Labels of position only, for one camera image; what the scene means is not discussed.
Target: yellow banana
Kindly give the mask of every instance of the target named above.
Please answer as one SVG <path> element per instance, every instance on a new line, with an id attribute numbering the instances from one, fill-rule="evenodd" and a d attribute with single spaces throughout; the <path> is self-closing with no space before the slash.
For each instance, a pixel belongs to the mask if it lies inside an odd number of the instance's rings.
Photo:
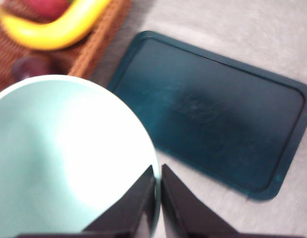
<path id="1" fill-rule="evenodd" d="M 111 0 L 75 0 L 54 22 L 40 24 L 6 12 L 0 6 L 0 24 L 7 35 L 35 50 L 57 50 L 88 34 Z"/>

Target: light green bowl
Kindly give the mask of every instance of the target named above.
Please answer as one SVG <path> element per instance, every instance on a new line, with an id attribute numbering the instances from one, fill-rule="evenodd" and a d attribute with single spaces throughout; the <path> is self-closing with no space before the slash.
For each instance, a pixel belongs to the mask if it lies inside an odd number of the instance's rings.
<path id="1" fill-rule="evenodd" d="M 97 84 L 43 75 L 0 92 L 0 238 L 79 232 L 149 165 L 159 181 L 143 125 Z"/>

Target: wicker basket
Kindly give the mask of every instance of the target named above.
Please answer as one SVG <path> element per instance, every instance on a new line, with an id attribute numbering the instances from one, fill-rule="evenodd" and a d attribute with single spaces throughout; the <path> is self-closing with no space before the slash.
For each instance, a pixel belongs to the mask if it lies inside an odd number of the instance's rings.
<path id="1" fill-rule="evenodd" d="M 57 51 L 40 52 L 52 59 L 60 72 L 88 78 L 129 12 L 132 0 L 112 0 L 93 31 L 80 42 Z M 13 14 L 42 22 L 20 0 L 6 0 L 4 7 Z M 15 83 L 13 63 L 31 51 L 12 41 L 0 27 L 0 91 Z"/>

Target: black object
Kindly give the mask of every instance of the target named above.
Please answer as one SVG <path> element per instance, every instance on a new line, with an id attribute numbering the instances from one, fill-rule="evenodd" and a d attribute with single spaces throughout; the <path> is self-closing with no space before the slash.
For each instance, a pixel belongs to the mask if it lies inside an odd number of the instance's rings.
<path id="1" fill-rule="evenodd" d="M 154 32 L 110 85 L 162 151 L 251 198 L 279 191 L 307 126 L 307 86 Z"/>
<path id="2" fill-rule="evenodd" d="M 77 234 L 26 234 L 16 238 L 149 238 L 154 212 L 152 167 L 103 215 Z M 200 202 L 162 166 L 162 205 L 167 238 L 298 238 L 241 234 Z"/>
<path id="3" fill-rule="evenodd" d="M 168 238 L 298 238 L 240 234 L 199 201 L 167 166 L 162 166 L 162 206 Z"/>
<path id="4" fill-rule="evenodd" d="M 152 166 L 112 207 L 78 234 L 27 234 L 16 238 L 150 238 L 155 210 Z"/>

